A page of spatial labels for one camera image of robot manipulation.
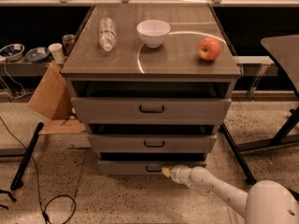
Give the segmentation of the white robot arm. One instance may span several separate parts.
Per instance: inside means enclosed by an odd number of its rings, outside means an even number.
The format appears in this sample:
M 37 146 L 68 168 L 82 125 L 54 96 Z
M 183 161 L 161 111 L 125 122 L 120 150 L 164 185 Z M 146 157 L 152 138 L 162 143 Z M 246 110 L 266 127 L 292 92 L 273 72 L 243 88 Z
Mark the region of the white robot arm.
M 263 180 L 245 192 L 201 166 L 163 166 L 162 173 L 199 193 L 213 192 L 242 216 L 245 224 L 299 224 L 298 202 L 277 182 Z

